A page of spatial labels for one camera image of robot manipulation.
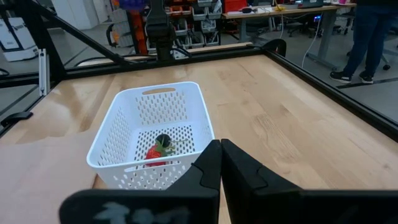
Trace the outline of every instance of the purple object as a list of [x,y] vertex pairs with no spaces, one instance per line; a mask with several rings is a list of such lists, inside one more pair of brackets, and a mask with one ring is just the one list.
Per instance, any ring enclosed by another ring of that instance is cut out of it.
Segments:
[[141,10],[146,5],[146,0],[119,0],[120,8],[125,10]]

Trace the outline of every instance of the storage bin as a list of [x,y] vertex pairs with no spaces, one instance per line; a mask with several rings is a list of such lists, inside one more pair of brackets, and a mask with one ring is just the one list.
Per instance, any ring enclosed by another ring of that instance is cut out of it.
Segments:
[[168,6],[164,7],[164,11],[166,12],[167,15],[171,15],[172,14],[171,8],[168,7]]
[[172,12],[172,16],[181,16],[182,15],[182,7],[181,6],[172,6],[172,7],[170,7],[170,11]]
[[128,21],[115,23],[113,25],[113,29],[119,35],[130,33],[130,26]]
[[110,18],[113,23],[125,22],[127,21],[127,14],[124,9],[117,9],[111,13]]
[[177,40],[176,41],[179,41],[180,42],[180,44],[185,48],[185,49],[188,49],[190,46],[191,46],[191,43],[190,43],[190,41],[189,41],[189,37],[186,35],[186,36],[179,36],[179,37],[177,37]]
[[193,7],[192,16],[194,21],[202,21],[206,19],[206,8]]
[[119,37],[118,40],[119,47],[131,47],[133,45],[134,42],[132,41],[131,33],[128,32]]
[[[160,134],[175,146],[167,157],[145,160]],[[118,93],[87,154],[87,163],[111,189],[165,190],[214,139],[199,86],[172,83]],[[160,166],[150,163],[164,162]]]
[[175,26],[175,35],[181,36],[186,35],[188,30],[188,24],[186,19],[179,19],[178,26]]
[[204,44],[205,44],[205,40],[203,38],[202,33],[201,32],[193,32],[192,34],[193,34],[194,37],[196,37],[198,39],[198,42],[193,41],[192,40],[193,37],[189,36],[191,47],[193,49],[203,47]]
[[205,20],[200,22],[201,31],[205,33],[214,32],[216,30],[216,21]]
[[205,37],[205,45],[206,45],[206,47],[216,46],[216,45],[219,45],[219,44],[220,44],[220,39],[219,39],[219,36],[218,36],[217,32],[215,32],[215,38],[211,42],[207,42],[207,38]]
[[212,0],[198,0],[199,7],[209,7],[211,6]]
[[192,7],[191,6],[182,6],[182,14],[183,15],[192,14]]
[[206,8],[207,16],[208,16],[209,19],[219,19],[219,18],[221,18],[221,8],[218,11],[213,12],[213,9],[214,9],[215,6],[216,6],[216,4],[213,3],[211,5],[211,7],[207,7]]

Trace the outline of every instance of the person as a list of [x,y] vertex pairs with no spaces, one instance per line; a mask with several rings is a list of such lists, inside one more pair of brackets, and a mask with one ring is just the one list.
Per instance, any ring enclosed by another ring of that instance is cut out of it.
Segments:
[[366,68],[359,77],[363,83],[373,83],[380,64],[384,39],[398,18],[398,0],[358,0],[354,21],[354,46],[341,72],[331,72],[330,78],[351,83],[351,77],[362,62],[366,51]]

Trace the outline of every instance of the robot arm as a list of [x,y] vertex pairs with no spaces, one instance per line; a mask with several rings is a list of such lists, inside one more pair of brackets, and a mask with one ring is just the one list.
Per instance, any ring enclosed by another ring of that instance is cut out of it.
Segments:
[[149,41],[156,44],[157,59],[174,60],[172,46],[176,36],[173,25],[164,11],[163,0],[150,0],[146,32]]

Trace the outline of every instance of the white wall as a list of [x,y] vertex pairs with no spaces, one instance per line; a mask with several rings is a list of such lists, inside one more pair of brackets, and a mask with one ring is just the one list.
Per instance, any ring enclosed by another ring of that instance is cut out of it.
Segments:
[[95,11],[97,12],[99,23],[103,23],[109,19],[108,7],[104,0],[93,0]]
[[57,15],[77,29],[99,24],[93,0],[52,0]]

